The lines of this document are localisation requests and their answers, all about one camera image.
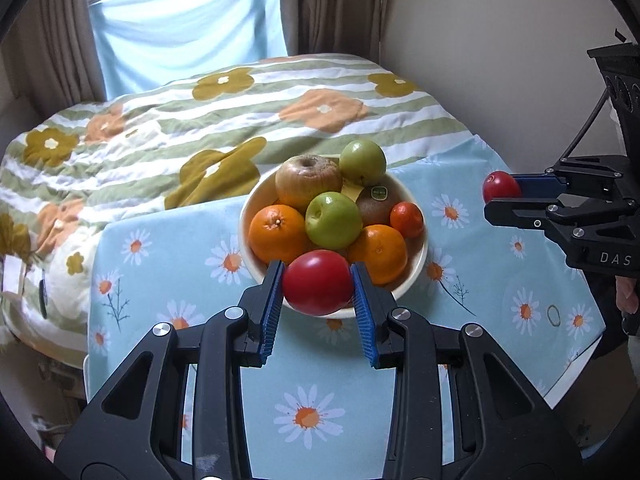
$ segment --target light blue fabric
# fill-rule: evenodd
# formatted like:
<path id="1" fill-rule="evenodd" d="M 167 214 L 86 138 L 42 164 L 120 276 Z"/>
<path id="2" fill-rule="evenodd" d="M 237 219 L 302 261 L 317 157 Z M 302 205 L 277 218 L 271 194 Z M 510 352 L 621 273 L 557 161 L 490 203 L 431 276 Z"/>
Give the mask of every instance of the light blue fabric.
<path id="1" fill-rule="evenodd" d="M 109 99 L 287 55 L 280 0 L 101 0 L 90 16 Z"/>
<path id="2" fill-rule="evenodd" d="M 542 233 L 492 227 L 484 220 L 482 181 L 505 168 L 474 137 L 391 170 L 415 195 L 429 227 L 425 271 L 399 304 L 452 328 L 478 322 L 546 394 L 569 363 L 596 341 L 604 322 L 582 276 L 565 266 L 560 249 Z M 204 322 L 236 304 L 254 283 L 243 267 L 228 272 L 223 266 L 235 269 L 238 264 L 234 255 L 243 201 L 212 202 L 107 227 L 94 273 L 97 286 L 105 279 L 113 286 L 110 296 L 92 291 L 91 395 L 156 322 Z M 142 248 L 132 254 L 135 240 Z M 450 462 L 446 373 L 441 367 L 443 461 Z M 187 413 L 193 381 L 192 374 Z M 262 369 L 242 370 L 242 392 L 256 478 L 380 478 L 394 372 L 369 367 L 352 320 L 327 323 L 284 308 L 273 355 Z M 300 406 L 318 410 L 322 435 L 295 423 Z M 190 425 L 188 420 L 183 433 L 184 460 L 191 455 Z"/>

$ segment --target white bowl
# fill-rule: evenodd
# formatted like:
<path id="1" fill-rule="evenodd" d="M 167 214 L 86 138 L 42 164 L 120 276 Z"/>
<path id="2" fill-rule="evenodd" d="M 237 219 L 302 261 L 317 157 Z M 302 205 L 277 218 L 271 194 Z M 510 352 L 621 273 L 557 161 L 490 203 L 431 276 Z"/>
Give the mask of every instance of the white bowl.
<path id="1" fill-rule="evenodd" d="M 326 157 L 336 163 L 338 162 L 337 155 L 326 155 Z M 258 283 L 262 283 L 267 270 L 267 265 L 260 261 L 249 247 L 247 233 L 249 232 L 249 225 L 251 224 L 251 220 L 254 218 L 256 213 L 263 207 L 272 205 L 278 199 L 275 185 L 275 173 L 277 170 L 278 168 L 275 168 L 273 171 L 270 171 L 261 178 L 260 182 L 253 188 L 252 192 L 249 193 L 246 202 L 244 202 L 244 206 L 242 206 L 242 211 L 240 212 L 240 223 L 238 226 L 238 243 L 240 245 L 240 254 L 242 255 L 242 260 L 244 261 L 246 268 L 249 270 L 249 273 Z M 401 202 L 413 202 L 414 204 L 416 203 L 415 198 L 411 194 L 411 192 L 392 174 L 387 173 L 385 175 L 385 181 L 381 184 L 385 184 L 387 187 L 393 187 L 397 189 Z M 354 186 L 353 184 L 348 183 L 345 183 L 344 187 L 342 188 L 342 192 L 345 195 L 349 196 L 352 200 L 354 200 L 358 196 L 358 193 L 361 190 L 361 187 Z M 420 275 L 420 272 L 424 267 L 424 263 L 427 258 L 427 240 L 428 230 L 426 223 L 424 225 L 424 232 L 419 237 L 406 240 L 406 246 L 409 256 L 406 267 L 404 268 L 402 274 L 396 280 L 393 280 L 391 283 L 385 285 L 385 288 L 391 291 L 396 301 L 400 297 L 402 297 L 402 295 L 406 291 L 409 290 L 409 288 L 414 284 L 415 280 Z M 292 308 L 289 303 L 287 303 L 287 301 L 283 301 L 283 304 L 288 306 L 289 308 Z M 348 319 L 350 317 L 355 317 L 355 312 L 352 306 L 347 306 L 338 310 L 337 312 L 334 312 L 333 314 L 328 314 L 327 316 L 321 317 L 327 319 Z"/>

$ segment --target metal screw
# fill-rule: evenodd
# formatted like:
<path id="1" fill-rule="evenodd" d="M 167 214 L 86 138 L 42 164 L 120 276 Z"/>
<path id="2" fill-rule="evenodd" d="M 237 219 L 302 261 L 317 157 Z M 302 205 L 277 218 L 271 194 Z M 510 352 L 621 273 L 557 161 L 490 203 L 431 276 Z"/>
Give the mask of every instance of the metal screw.
<path id="1" fill-rule="evenodd" d="M 162 337 L 171 332 L 171 325 L 168 323 L 158 323 L 153 328 L 154 335 Z"/>
<path id="2" fill-rule="evenodd" d="M 465 333 L 469 337 L 480 337 L 484 333 L 484 330 L 482 330 L 482 327 L 480 325 L 471 323 L 465 326 Z"/>
<path id="3" fill-rule="evenodd" d="M 404 321 L 405 319 L 409 319 L 411 317 L 411 312 L 409 312 L 405 308 L 396 308 L 391 313 L 391 315 L 394 317 L 394 319 L 397 319 L 398 321 Z"/>
<path id="4" fill-rule="evenodd" d="M 225 317 L 227 319 L 239 319 L 242 316 L 244 316 L 244 309 L 239 306 L 232 306 L 225 310 Z"/>

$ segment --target kiwi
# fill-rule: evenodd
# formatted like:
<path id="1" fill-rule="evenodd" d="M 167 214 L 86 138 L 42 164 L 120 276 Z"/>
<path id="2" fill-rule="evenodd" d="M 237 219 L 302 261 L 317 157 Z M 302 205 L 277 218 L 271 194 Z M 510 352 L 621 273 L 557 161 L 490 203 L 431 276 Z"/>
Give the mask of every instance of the kiwi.
<path id="1" fill-rule="evenodd" d="M 394 206 L 400 202 L 400 195 L 390 186 L 369 186 L 364 188 L 356 200 L 362 217 L 362 224 L 389 225 L 389 216 Z"/>

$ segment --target striped blanket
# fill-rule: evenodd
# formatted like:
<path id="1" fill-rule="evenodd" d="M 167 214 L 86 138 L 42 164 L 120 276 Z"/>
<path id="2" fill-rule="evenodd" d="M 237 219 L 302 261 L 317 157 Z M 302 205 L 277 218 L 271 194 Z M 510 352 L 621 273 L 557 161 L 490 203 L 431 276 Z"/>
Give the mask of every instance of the striped blanket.
<path id="1" fill-rule="evenodd" d="M 399 166 L 470 134 L 414 83 L 332 54 L 267 59 L 61 111 L 12 141 L 0 165 L 0 253 L 27 269 L 22 301 L 2 298 L 4 330 L 81 366 L 107 224 L 247 194 L 290 156 L 340 153 L 357 136 Z M 123 265 L 149 243 L 132 233 Z"/>

